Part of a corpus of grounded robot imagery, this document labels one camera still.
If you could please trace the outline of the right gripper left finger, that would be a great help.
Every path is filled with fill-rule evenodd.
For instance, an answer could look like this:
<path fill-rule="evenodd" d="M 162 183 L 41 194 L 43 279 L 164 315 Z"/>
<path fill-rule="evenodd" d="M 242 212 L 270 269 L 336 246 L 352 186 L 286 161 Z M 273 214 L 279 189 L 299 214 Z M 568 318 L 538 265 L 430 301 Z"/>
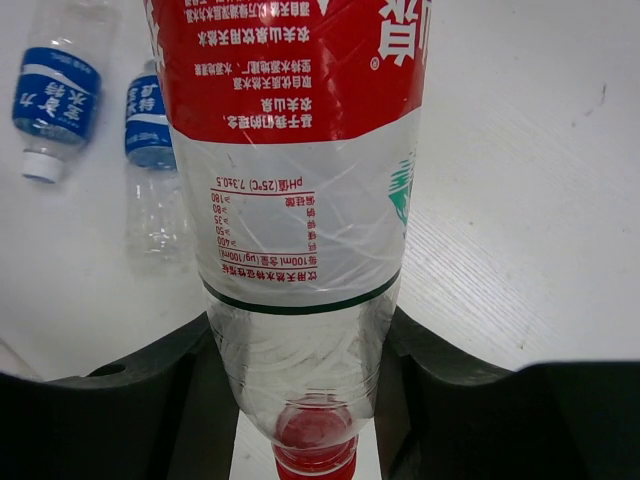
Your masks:
<path fill-rule="evenodd" d="M 1 376 L 4 479 L 227 479 L 239 409 L 208 317 L 89 375 Z"/>

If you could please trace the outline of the red label water bottle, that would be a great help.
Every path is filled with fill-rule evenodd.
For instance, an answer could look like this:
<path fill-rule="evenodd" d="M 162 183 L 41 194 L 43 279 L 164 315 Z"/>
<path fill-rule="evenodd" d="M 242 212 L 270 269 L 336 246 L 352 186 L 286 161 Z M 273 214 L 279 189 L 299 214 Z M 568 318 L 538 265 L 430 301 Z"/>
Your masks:
<path fill-rule="evenodd" d="M 416 162 L 428 1 L 148 1 L 208 318 L 283 479 L 350 479 Z"/>

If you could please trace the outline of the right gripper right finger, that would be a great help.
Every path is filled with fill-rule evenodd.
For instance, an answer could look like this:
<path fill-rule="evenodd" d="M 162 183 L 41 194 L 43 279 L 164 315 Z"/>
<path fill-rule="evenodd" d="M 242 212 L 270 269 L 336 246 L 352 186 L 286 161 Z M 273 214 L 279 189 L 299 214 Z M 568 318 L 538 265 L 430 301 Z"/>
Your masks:
<path fill-rule="evenodd" d="M 386 479 L 635 479 L 639 365 L 509 371 L 397 311 L 374 422 Z"/>

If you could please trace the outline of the middle blue label bottle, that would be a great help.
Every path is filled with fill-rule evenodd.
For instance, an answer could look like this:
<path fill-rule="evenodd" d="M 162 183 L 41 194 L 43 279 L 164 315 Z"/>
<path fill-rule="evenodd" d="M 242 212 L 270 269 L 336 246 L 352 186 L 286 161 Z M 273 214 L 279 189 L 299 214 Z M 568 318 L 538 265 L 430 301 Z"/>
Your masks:
<path fill-rule="evenodd" d="M 129 264 L 140 275 L 189 262 L 192 242 L 155 62 L 127 90 L 124 125 Z"/>

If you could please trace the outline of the blue label bottle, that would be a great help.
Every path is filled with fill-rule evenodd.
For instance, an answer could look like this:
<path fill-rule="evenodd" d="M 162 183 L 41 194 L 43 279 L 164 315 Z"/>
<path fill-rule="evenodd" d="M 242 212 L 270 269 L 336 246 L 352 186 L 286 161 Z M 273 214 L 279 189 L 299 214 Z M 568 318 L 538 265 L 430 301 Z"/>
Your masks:
<path fill-rule="evenodd" d="M 192 242 L 155 62 L 127 90 L 124 125 L 129 264 L 140 275 L 189 262 Z"/>
<path fill-rule="evenodd" d="M 120 20 L 114 1 L 36 4 L 11 116 L 24 177 L 59 182 L 89 144 Z"/>

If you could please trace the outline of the left blue label bottle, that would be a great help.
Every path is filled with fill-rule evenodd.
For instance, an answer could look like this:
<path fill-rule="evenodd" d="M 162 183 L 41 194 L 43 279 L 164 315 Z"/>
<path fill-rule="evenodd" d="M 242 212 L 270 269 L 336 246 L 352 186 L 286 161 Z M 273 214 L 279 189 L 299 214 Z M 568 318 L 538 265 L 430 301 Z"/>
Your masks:
<path fill-rule="evenodd" d="M 114 1 L 36 4 L 11 116 L 24 177 L 59 182 L 89 144 L 120 20 Z"/>

